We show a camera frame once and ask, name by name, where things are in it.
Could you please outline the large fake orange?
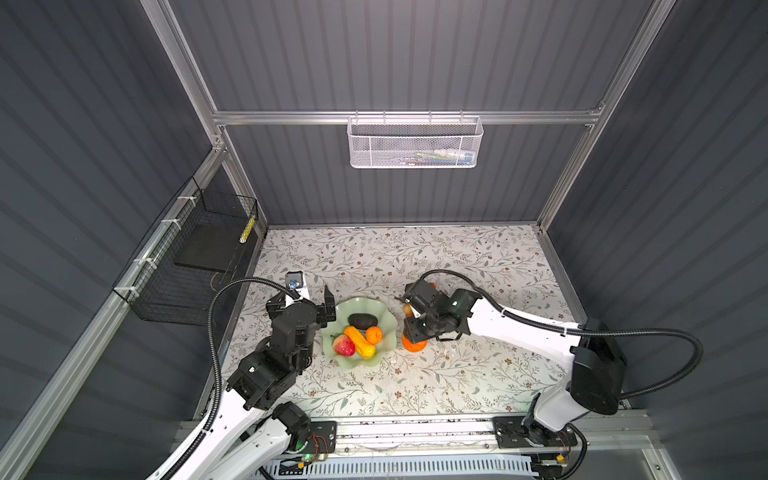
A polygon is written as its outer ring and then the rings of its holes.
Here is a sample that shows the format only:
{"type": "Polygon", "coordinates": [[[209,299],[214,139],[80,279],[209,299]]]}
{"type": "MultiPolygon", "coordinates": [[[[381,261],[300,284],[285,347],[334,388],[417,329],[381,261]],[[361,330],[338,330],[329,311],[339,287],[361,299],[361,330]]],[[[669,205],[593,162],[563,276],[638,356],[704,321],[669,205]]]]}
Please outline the large fake orange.
{"type": "Polygon", "coordinates": [[[417,353],[423,351],[428,345],[427,341],[412,342],[405,335],[401,336],[403,348],[409,352],[417,353]]]}

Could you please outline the green wavy fruit bowl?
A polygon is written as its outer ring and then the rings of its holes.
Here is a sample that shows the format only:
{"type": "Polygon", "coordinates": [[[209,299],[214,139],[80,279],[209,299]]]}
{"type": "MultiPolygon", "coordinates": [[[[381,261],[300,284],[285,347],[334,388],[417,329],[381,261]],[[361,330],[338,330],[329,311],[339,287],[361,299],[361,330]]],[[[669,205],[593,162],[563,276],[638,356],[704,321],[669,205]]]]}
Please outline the green wavy fruit bowl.
{"type": "Polygon", "coordinates": [[[336,306],[321,339],[324,356],[341,368],[375,367],[397,347],[397,319],[379,300],[352,298],[336,306]]]}

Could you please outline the red yellow fake apple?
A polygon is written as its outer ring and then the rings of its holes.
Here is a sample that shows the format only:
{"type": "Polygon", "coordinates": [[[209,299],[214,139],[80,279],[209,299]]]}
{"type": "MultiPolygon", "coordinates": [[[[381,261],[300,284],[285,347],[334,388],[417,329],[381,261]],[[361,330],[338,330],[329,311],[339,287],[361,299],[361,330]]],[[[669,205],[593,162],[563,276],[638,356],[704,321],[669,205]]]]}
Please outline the red yellow fake apple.
{"type": "Polygon", "coordinates": [[[353,357],[356,354],[354,342],[345,334],[341,334],[333,339],[333,351],[344,357],[353,357]]]}

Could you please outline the small fake orange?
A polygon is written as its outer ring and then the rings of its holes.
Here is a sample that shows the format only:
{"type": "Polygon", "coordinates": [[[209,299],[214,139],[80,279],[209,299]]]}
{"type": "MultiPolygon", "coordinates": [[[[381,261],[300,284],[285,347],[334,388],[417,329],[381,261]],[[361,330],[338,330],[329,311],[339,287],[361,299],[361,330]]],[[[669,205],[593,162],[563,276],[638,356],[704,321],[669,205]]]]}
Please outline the small fake orange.
{"type": "Polygon", "coordinates": [[[365,332],[365,339],[371,345],[378,345],[383,340],[383,331],[378,326],[369,327],[365,332]]]}

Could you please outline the dark fake avocado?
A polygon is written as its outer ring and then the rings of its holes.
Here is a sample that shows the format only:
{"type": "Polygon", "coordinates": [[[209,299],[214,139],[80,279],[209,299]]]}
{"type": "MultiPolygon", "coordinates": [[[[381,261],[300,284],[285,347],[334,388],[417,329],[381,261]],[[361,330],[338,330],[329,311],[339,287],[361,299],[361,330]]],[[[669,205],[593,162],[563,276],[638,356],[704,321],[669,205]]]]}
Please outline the dark fake avocado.
{"type": "Polygon", "coordinates": [[[352,313],[348,316],[348,323],[358,330],[367,330],[372,327],[377,327],[379,320],[373,314],[352,313]]]}

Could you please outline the yellow fake squash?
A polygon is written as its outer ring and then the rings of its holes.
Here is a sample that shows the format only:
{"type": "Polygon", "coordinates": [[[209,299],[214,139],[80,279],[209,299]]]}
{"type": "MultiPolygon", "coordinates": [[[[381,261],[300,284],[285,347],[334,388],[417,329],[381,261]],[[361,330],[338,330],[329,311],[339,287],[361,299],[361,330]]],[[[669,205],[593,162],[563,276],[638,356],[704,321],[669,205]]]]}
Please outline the yellow fake squash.
{"type": "Polygon", "coordinates": [[[345,328],[344,334],[354,342],[356,353],[362,358],[372,358],[376,354],[376,346],[368,343],[365,336],[358,329],[348,326],[345,328]]]}

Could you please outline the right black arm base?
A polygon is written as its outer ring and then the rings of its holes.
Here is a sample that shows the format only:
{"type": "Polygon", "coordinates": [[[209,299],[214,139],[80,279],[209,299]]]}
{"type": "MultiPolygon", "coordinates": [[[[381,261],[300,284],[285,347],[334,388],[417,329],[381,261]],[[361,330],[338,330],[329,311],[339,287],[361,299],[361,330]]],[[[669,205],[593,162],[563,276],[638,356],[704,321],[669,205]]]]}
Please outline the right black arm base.
{"type": "Polygon", "coordinates": [[[551,431],[524,415],[502,415],[491,419],[492,430],[500,448],[565,447],[570,449],[579,443],[569,427],[551,431]]]}

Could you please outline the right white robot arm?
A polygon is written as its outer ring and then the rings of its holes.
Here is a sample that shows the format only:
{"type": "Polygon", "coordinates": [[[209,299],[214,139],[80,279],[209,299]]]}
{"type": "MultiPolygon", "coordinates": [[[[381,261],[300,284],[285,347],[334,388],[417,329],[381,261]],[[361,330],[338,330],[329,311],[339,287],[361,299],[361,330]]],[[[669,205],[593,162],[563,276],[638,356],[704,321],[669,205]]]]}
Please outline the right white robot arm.
{"type": "Polygon", "coordinates": [[[477,291],[447,295],[425,280],[406,285],[402,299],[413,312],[404,324],[405,338],[412,343],[477,335],[522,348],[562,369],[563,378],[534,396],[522,421],[530,438],[551,436],[588,413],[618,411],[627,360],[602,323],[590,331],[501,306],[477,291]]]}

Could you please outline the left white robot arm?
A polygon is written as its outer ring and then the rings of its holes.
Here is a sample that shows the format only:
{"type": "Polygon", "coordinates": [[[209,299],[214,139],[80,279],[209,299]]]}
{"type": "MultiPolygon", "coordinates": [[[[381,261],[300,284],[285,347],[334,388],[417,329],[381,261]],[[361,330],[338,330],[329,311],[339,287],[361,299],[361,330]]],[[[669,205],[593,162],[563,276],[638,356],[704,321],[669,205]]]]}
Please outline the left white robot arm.
{"type": "Polygon", "coordinates": [[[254,281],[284,299],[268,309],[271,334],[228,378],[222,376],[216,343],[209,343],[214,385],[207,414],[151,478],[247,479],[277,456],[306,445],[308,415],[281,398],[311,366],[316,332],[336,319],[335,297],[324,290],[316,304],[305,289],[254,281]]]}

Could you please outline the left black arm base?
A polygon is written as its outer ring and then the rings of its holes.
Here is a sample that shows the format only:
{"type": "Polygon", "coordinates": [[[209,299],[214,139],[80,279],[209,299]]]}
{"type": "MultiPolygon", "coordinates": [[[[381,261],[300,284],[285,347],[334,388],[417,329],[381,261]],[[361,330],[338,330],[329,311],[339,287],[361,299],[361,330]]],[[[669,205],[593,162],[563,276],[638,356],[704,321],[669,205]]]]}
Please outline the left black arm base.
{"type": "Polygon", "coordinates": [[[336,450],[338,423],[311,420],[299,427],[289,427],[287,449],[284,454],[330,454],[336,450]]]}

